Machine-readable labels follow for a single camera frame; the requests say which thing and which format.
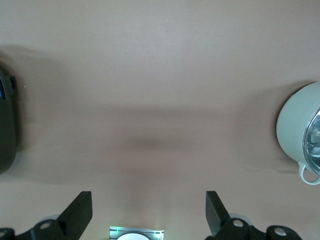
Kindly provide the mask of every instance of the black bracket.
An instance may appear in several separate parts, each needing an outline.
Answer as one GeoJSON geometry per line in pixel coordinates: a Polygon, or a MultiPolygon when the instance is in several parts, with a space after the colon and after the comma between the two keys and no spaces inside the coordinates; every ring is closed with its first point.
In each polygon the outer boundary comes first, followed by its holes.
{"type": "Polygon", "coordinates": [[[212,236],[206,240],[302,240],[285,226],[269,226],[266,233],[240,218],[231,218],[215,191],[207,191],[205,216],[212,236]]]}
{"type": "Polygon", "coordinates": [[[0,228],[0,240],[78,240],[91,218],[91,192],[83,191],[56,220],[39,222],[17,236],[12,228],[0,228]]]}

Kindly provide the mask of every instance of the mug handle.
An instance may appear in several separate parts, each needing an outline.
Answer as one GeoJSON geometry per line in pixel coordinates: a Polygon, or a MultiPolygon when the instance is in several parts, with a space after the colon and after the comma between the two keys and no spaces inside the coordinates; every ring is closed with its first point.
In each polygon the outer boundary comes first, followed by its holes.
{"type": "Polygon", "coordinates": [[[299,161],[298,164],[299,164],[299,176],[302,179],[302,181],[304,181],[306,184],[309,184],[309,185],[318,185],[318,184],[320,184],[320,176],[318,176],[317,179],[313,180],[313,181],[306,180],[305,177],[304,177],[304,171],[306,169],[306,165],[301,161],[299,161]]]}

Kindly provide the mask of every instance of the clear glass lid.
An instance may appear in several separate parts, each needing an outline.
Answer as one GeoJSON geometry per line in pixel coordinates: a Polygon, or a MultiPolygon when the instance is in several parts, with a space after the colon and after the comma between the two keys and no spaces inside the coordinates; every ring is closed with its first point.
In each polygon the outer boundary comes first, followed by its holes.
{"type": "Polygon", "coordinates": [[[306,162],[320,175],[320,109],[309,121],[304,134],[303,151],[306,162]]]}

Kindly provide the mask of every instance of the dark green object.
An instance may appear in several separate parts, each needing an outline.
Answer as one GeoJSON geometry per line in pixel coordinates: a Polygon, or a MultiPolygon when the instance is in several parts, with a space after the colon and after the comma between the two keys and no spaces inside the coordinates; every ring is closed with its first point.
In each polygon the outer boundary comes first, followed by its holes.
{"type": "Polygon", "coordinates": [[[14,76],[0,68],[0,174],[10,168],[16,157],[17,139],[13,95],[17,94],[14,76]]]}

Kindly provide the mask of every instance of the black object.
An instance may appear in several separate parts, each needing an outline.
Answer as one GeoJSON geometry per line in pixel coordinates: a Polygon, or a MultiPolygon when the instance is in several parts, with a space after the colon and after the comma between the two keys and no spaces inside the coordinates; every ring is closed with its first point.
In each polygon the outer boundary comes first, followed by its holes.
{"type": "Polygon", "coordinates": [[[17,140],[12,96],[17,94],[14,76],[0,69],[0,174],[10,168],[16,157],[17,140]]]}
{"type": "Polygon", "coordinates": [[[266,233],[240,218],[231,218],[215,191],[206,192],[205,216],[212,236],[206,240],[302,240],[285,226],[269,226],[266,233]]]}
{"type": "Polygon", "coordinates": [[[0,228],[0,240],[78,240],[91,218],[91,192],[83,191],[56,220],[39,222],[18,236],[12,228],[0,228]]]}

